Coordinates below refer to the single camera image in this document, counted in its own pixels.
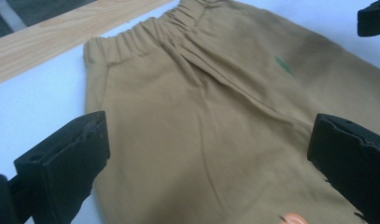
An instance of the elastic waistband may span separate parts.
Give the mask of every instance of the elastic waistband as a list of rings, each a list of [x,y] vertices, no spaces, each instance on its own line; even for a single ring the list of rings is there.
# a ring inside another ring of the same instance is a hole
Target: elastic waistband
[[[114,64],[145,55],[161,41],[172,40],[191,30],[207,8],[219,0],[181,0],[160,18],[150,18],[114,37],[95,37],[84,47],[87,63]]]

